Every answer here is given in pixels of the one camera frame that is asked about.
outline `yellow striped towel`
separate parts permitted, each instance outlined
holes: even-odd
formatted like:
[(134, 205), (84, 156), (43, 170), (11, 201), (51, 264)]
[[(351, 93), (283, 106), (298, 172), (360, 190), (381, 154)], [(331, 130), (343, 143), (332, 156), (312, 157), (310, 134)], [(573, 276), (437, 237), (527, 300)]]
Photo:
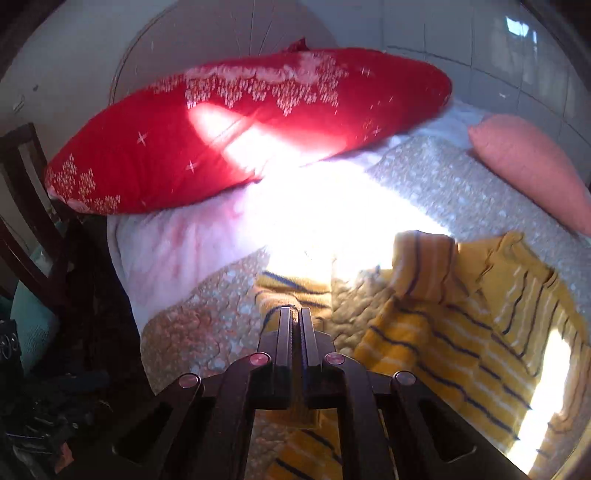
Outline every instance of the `yellow striped towel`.
[[(314, 278), (262, 273), (255, 294), (264, 330), (277, 328), (281, 306), (310, 307), (322, 329), (332, 314), (326, 268)], [(404, 232), (383, 275), (392, 296), (354, 358), (385, 375), (412, 371), (526, 473), (543, 471), (573, 427), (591, 367), (585, 322), (556, 272), (518, 232), (466, 244)], [(550, 385), (559, 393), (553, 402), (540, 398), (550, 350), (567, 380), (563, 392)], [(336, 414), (324, 411), (316, 428), (289, 438), (267, 475), (337, 480), (341, 464)]]

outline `pillowcase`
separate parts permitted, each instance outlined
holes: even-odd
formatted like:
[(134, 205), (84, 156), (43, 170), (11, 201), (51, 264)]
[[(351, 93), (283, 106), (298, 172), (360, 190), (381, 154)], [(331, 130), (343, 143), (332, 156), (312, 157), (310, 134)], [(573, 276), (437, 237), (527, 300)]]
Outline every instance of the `pillowcase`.
[(427, 63), (362, 48), (211, 63), (96, 115), (50, 162), (45, 186), (80, 213), (187, 205), (406, 131), (451, 91)]
[(493, 115), (468, 129), (478, 157), (563, 225), (591, 236), (591, 194), (564, 151), (528, 121)]

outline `teal cushion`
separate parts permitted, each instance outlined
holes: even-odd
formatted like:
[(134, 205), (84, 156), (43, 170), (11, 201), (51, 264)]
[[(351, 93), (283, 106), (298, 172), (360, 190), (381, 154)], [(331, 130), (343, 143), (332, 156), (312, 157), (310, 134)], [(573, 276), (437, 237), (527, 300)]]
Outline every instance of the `teal cushion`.
[[(45, 275), (49, 274), (51, 261), (41, 247), (33, 251), (31, 259)], [(59, 330), (60, 322), (22, 282), (18, 283), (14, 293), (10, 317), (17, 323), (22, 369), (26, 375), (47, 351)]]

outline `pink pillow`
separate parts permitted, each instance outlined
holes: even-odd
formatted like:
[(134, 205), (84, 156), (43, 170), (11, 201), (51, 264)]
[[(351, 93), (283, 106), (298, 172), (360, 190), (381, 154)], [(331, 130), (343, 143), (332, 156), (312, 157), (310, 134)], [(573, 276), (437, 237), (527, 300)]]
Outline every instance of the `pink pillow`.
[(494, 173), (563, 225), (591, 236), (591, 194), (550, 137), (513, 115), (493, 115), (468, 134)]

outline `red pillow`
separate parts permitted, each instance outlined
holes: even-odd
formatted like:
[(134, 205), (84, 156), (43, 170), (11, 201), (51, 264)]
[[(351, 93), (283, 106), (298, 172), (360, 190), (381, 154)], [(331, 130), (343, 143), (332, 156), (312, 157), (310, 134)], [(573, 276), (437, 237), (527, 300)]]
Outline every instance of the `red pillow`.
[(408, 130), (451, 91), (427, 63), (362, 48), (212, 63), (96, 115), (53, 158), (45, 184), (81, 213), (187, 205)]

